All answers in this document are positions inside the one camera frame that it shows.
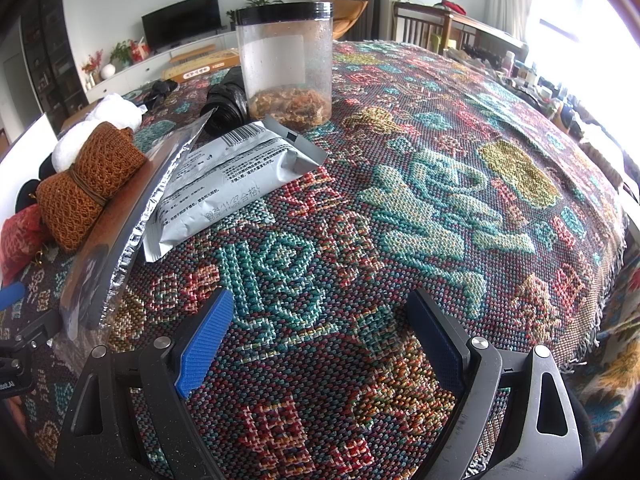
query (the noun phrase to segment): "clear plastic jar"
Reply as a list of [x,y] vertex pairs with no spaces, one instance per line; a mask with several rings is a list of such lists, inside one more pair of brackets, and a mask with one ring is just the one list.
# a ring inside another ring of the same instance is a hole
[[305,132],[331,118],[333,15],[331,2],[236,10],[252,119],[270,114],[287,128]]

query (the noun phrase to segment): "cardboard box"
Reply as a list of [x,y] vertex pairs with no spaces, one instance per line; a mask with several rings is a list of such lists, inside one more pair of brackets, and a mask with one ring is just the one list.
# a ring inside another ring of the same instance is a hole
[[175,82],[183,83],[197,75],[216,72],[239,64],[240,55],[238,50],[236,48],[228,48],[209,56],[199,57],[193,61],[167,68],[162,72],[162,79],[173,79]]
[[198,48],[196,50],[190,50],[188,52],[184,52],[183,54],[171,56],[169,63],[171,63],[172,65],[187,63],[189,61],[193,61],[194,59],[198,59],[199,57],[209,56],[215,49],[215,45],[203,46],[202,48]]

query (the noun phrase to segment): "barcode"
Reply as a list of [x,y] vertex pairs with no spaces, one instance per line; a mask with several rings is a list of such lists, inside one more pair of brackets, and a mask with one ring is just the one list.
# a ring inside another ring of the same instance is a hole
[[256,124],[246,124],[245,126],[236,128],[228,134],[224,134],[222,138],[226,142],[226,145],[231,147],[235,146],[236,144],[240,144],[241,142],[244,142],[251,137],[255,137],[263,131],[264,128],[257,126]]

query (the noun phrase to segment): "white vase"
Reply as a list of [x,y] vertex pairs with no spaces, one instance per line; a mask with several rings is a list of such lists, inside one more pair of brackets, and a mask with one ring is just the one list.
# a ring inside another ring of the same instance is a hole
[[108,79],[115,73],[116,67],[114,67],[111,63],[107,63],[102,67],[102,70],[100,70],[100,76],[102,77],[102,79]]

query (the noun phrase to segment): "window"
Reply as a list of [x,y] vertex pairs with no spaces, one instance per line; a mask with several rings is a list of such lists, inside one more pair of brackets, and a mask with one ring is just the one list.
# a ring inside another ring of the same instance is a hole
[[529,64],[583,101],[640,162],[633,110],[638,106],[640,47],[607,0],[533,0],[527,24]]

